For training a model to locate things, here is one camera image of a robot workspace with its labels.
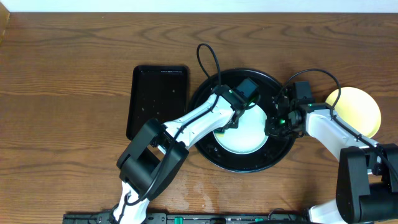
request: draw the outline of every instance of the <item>yellow round object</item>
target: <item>yellow round object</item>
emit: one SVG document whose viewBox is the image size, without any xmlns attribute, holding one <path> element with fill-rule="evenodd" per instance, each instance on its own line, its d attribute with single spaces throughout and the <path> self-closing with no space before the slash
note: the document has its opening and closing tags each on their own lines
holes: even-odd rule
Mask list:
<svg viewBox="0 0 398 224">
<path fill-rule="evenodd" d="M 331 93 L 326 103 L 332 105 L 337 98 L 338 90 Z M 373 137 L 380 128 L 380 109 L 374 99 L 363 90 L 344 87 L 335 107 L 338 115 L 364 136 Z"/>
</svg>

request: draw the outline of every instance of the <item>robotic arm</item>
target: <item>robotic arm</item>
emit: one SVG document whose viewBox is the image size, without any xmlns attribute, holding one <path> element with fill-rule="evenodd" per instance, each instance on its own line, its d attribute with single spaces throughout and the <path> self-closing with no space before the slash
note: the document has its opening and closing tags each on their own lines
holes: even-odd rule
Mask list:
<svg viewBox="0 0 398 224">
<path fill-rule="evenodd" d="M 113 212 L 114 219 L 121 224 L 142 223 L 149 201 L 171 183 L 188 156 L 188 149 L 215 129 L 237 128 L 240 116 L 257 94 L 257 85 L 247 78 L 233 90 L 226 85 L 219 86 L 204 104 L 179 119 L 164 124 L 156 120 L 146 122 L 118 160 L 123 194 Z M 277 99 L 277 110 L 277 116 L 266 121 L 267 135 L 275 138 L 312 136 L 340 161 L 336 200 L 312 207 L 310 221 L 359 223 L 398 218 L 398 183 L 392 171 L 369 148 L 371 145 L 381 150 L 398 169 L 395 144 L 380 145 L 363 136 L 362 140 L 368 144 L 359 141 L 360 134 L 335 111 L 335 117 L 331 117 L 328 104 L 315 103 L 308 82 L 290 86 L 287 96 Z M 170 156 L 159 161 L 148 150 L 148 145 Z M 368 174 L 381 175 L 382 183 L 370 185 Z M 125 205 L 143 195 L 146 197 L 136 205 Z"/>
</svg>

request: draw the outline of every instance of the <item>black plate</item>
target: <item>black plate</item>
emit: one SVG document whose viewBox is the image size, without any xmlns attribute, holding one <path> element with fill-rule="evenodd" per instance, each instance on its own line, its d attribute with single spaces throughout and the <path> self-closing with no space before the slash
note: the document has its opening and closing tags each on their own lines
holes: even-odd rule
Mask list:
<svg viewBox="0 0 398 224">
<path fill-rule="evenodd" d="M 272 104 L 272 96 L 276 96 L 282 85 L 270 75 L 257 70 L 237 68 L 221 72 L 222 84 L 234 88 L 245 78 L 249 77 L 259 85 L 261 101 L 259 106 L 267 117 L 276 115 L 276 108 Z M 218 84 L 216 75 L 211 77 L 213 86 Z M 188 106 L 191 111 L 202 105 L 210 96 L 210 80 L 199 86 Z M 213 133 L 207 134 L 195 146 L 200 153 L 216 166 L 233 172 L 257 172 L 272 167 L 279 162 L 293 146 L 294 139 L 277 139 L 268 137 L 267 142 L 256 152 L 250 154 L 235 154 L 227 151 L 218 144 Z"/>
</svg>

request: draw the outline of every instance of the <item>round black tray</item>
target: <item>round black tray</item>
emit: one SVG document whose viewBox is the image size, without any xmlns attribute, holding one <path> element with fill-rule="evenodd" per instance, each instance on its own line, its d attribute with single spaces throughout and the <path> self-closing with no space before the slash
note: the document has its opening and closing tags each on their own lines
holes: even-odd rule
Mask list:
<svg viewBox="0 0 398 224">
<path fill-rule="evenodd" d="M 258 105 L 267 117 L 276 115 L 276 108 L 272 104 L 272 96 L 276 96 L 282 85 L 270 75 L 252 69 L 237 68 L 221 72 L 222 84 L 234 88 L 245 78 L 249 77 L 259 85 L 261 100 Z M 213 86 L 218 84 L 216 75 L 211 77 Z M 206 80 L 196 90 L 188 106 L 191 111 L 202 105 L 211 94 L 211 81 Z M 256 152 L 250 154 L 235 154 L 227 151 L 216 141 L 213 132 L 198 141 L 195 146 L 199 152 L 216 166 L 233 172 L 257 172 L 272 167 L 278 163 L 293 146 L 294 139 L 279 139 L 268 137 L 267 142 Z"/>
</svg>

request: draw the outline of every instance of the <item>green object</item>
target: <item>green object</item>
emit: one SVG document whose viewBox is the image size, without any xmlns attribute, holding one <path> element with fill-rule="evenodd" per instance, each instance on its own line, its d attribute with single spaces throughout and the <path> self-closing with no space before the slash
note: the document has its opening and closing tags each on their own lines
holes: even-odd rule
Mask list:
<svg viewBox="0 0 398 224">
<path fill-rule="evenodd" d="M 174 224 L 182 224 L 182 217 L 175 217 L 174 218 Z"/>
</svg>

